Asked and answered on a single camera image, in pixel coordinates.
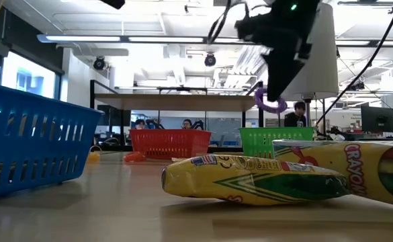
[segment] green plastic basket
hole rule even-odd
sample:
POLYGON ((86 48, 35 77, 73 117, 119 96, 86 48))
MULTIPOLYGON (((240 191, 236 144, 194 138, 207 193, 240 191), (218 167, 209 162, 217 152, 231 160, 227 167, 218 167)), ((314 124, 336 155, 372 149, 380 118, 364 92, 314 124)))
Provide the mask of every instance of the green plastic basket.
POLYGON ((272 141, 277 139, 312 140, 313 128, 240 128, 244 155, 274 158, 272 141))

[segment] white cylinder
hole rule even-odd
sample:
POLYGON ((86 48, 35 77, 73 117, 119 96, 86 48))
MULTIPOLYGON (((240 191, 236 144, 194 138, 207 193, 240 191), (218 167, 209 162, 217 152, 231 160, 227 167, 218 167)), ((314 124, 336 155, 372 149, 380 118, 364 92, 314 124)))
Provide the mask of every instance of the white cylinder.
POLYGON ((294 80, 284 90, 282 97, 288 101, 302 100, 302 96, 315 95, 317 99, 338 95, 337 49, 333 9, 321 3, 307 42, 312 43, 310 58, 294 80))

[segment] computer monitor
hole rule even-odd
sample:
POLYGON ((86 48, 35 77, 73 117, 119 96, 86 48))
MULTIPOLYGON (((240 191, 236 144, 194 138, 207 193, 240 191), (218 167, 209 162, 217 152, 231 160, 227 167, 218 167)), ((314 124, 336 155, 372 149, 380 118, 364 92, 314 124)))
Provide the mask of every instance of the computer monitor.
POLYGON ((362 131, 393 132, 393 109, 361 106, 362 131))

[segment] blue plastic basket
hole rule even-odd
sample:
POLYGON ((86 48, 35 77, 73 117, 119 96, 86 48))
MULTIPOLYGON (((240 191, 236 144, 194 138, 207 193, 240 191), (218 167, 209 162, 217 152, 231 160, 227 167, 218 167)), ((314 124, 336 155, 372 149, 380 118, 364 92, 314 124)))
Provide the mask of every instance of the blue plastic basket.
POLYGON ((79 177, 100 116, 0 86, 0 196, 79 177))

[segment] ceiling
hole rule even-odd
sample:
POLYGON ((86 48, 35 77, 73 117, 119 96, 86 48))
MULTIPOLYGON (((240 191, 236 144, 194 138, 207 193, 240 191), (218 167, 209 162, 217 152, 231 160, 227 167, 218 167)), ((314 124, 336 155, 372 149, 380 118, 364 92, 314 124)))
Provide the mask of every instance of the ceiling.
MULTIPOLYGON (((247 0, 250 7, 263 4, 263 0, 247 0)), ((338 1, 324 1, 333 6, 335 35, 337 39, 380 39, 391 20, 389 7, 342 6, 338 1)), ((12 0, 5 1, 8 10, 18 15, 45 34, 86 35, 149 35, 149 36, 206 36, 213 21, 223 12, 224 0, 163 0, 126 1, 121 10, 98 0, 12 0)), ((268 11, 260 7, 251 14, 268 11)), ((244 14, 243 5, 236 6, 228 14, 221 37, 236 37, 234 22, 244 14)), ((393 39, 393 28, 389 39, 393 39)), ((182 45, 181 58, 172 60, 171 47, 165 44, 80 44, 70 46, 82 52, 79 58, 92 62, 93 50, 128 50, 128 56, 107 56, 113 66, 126 61, 132 65, 135 80, 141 83, 166 81, 184 75, 185 85, 205 86, 226 82, 228 75, 237 76, 233 87, 251 85, 257 81, 253 75, 266 71, 258 46, 182 45), (216 55, 216 66, 205 67, 207 52, 216 55), (222 80, 215 82, 224 73, 222 80)), ((373 54, 373 48, 340 48, 337 61, 339 82, 345 84, 354 77, 373 54)), ((364 75, 368 86, 376 88, 382 73, 393 67, 393 48, 383 48, 371 68, 364 75)))

